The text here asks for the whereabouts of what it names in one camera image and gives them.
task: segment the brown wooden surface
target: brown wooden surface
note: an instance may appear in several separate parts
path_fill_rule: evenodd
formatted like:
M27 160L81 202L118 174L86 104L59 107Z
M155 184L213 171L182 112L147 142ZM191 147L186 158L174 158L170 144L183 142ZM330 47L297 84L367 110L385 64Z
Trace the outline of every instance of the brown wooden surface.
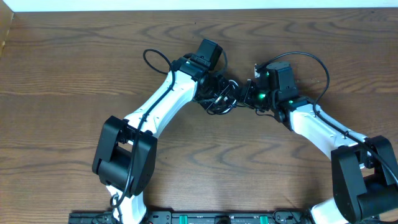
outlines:
M319 56L331 73L323 109L387 137L398 154L398 9L18 13L0 61L0 222L66 223L71 211L107 209L109 193L91 172L101 126L134 111L164 80L142 51L173 60L202 38L225 49L227 76L241 83L255 63L282 52ZM300 89L317 96L320 66L286 60ZM189 103L159 139L145 201L260 211L330 197L330 161L306 139L248 109L208 116Z

